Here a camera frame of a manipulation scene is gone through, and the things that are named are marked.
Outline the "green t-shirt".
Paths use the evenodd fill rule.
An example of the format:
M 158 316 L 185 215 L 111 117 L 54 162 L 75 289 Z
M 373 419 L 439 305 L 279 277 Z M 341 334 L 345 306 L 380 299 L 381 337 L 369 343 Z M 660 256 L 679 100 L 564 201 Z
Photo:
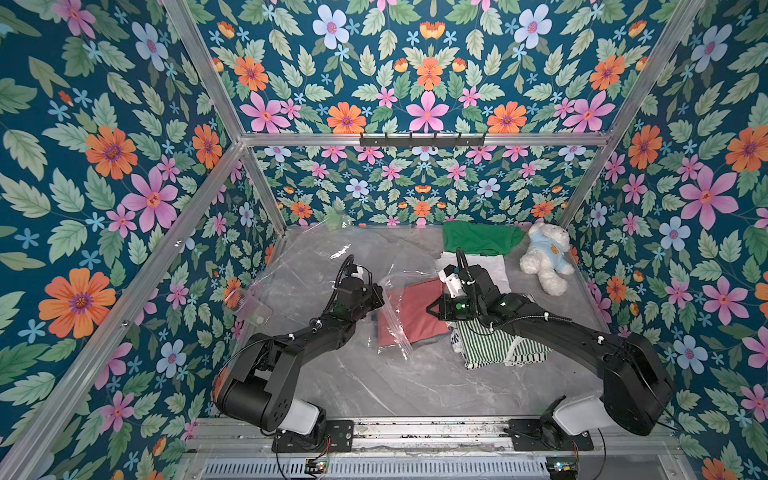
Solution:
M 475 224 L 452 221 L 443 225 L 444 248 L 467 255 L 505 256 L 518 246 L 525 236 L 517 226 Z

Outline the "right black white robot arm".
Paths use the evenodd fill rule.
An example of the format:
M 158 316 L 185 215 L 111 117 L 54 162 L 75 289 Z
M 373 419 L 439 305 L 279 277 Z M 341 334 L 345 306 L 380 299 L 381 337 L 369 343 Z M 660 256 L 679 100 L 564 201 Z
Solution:
M 428 305 L 428 314 L 455 324 L 476 321 L 488 332 L 535 341 L 601 379 L 599 395 L 554 401 L 540 418 L 543 433 L 557 438 L 610 426 L 637 436 L 652 433 L 675 387 L 647 338 L 594 330 L 526 296 L 503 293 L 485 268 L 469 264 L 462 250 L 437 275 L 445 291 Z

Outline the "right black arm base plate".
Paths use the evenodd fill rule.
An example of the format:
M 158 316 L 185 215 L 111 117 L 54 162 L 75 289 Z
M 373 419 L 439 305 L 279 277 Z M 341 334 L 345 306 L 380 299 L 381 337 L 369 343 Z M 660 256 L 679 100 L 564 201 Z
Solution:
M 595 450 L 589 433 L 569 436 L 557 424 L 542 423 L 534 418 L 509 419 L 504 432 L 510 437 L 515 451 L 590 452 Z

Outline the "clear plastic vacuum bag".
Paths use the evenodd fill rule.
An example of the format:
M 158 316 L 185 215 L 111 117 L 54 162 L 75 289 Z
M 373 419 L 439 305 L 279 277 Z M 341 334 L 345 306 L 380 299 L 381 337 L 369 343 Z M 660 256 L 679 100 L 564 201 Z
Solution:
M 352 254 L 341 264 L 334 281 L 331 296 L 320 315 L 310 320 L 309 326 L 293 333 L 265 336 L 255 334 L 231 360 L 246 370 L 273 371 L 281 360 L 291 365 L 303 365 L 314 358 L 342 348 L 352 338 L 358 321 L 375 312 L 377 321 L 386 325 L 379 334 L 381 340 L 390 340 L 404 358 L 413 353 L 403 321 L 424 314 L 430 324 L 461 322 L 473 318 L 477 306 L 475 296 L 466 296 L 462 290 L 462 276 L 467 270 L 467 258 L 458 252 L 459 264 L 449 265 L 437 272 L 438 292 L 419 293 L 412 285 L 402 281 L 410 277 L 423 277 L 420 271 L 394 272 L 373 281 L 369 269 L 355 262 Z

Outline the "red garment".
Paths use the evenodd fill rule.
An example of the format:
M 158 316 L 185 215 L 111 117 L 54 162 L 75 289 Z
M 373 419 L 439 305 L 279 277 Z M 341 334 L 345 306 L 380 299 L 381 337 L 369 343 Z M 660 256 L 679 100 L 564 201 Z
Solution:
M 389 275 L 380 285 L 394 314 L 394 325 L 402 327 L 411 346 L 436 340 L 450 332 L 444 321 L 427 312 L 427 307 L 444 293 L 443 283 L 438 278 L 416 274 Z

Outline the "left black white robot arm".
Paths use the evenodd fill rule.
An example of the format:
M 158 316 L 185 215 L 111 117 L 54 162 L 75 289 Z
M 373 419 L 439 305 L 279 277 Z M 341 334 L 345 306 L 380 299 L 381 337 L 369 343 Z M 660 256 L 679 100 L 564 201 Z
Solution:
M 283 335 L 256 333 L 233 354 L 216 379 L 217 409 L 267 434 L 320 436 L 324 410 L 295 396 L 301 369 L 345 346 L 357 322 L 384 303 L 383 289 L 372 273 L 348 255 L 337 271 L 328 303 L 307 327 Z

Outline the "green white striped garment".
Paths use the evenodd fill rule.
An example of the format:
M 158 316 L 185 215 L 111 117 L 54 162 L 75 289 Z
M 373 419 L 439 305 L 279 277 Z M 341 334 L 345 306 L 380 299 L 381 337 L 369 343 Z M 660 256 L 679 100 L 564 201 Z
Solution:
M 491 331 L 478 321 L 449 322 L 450 342 L 468 370 L 491 365 L 521 367 L 547 360 L 551 349 L 501 330 Z

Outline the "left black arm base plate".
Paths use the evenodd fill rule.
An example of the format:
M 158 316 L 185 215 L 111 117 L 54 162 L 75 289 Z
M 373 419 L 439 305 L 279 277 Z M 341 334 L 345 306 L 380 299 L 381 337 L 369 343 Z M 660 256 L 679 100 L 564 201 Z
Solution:
M 322 419 L 307 435 L 283 430 L 273 437 L 273 453 L 347 453 L 352 451 L 355 423 Z

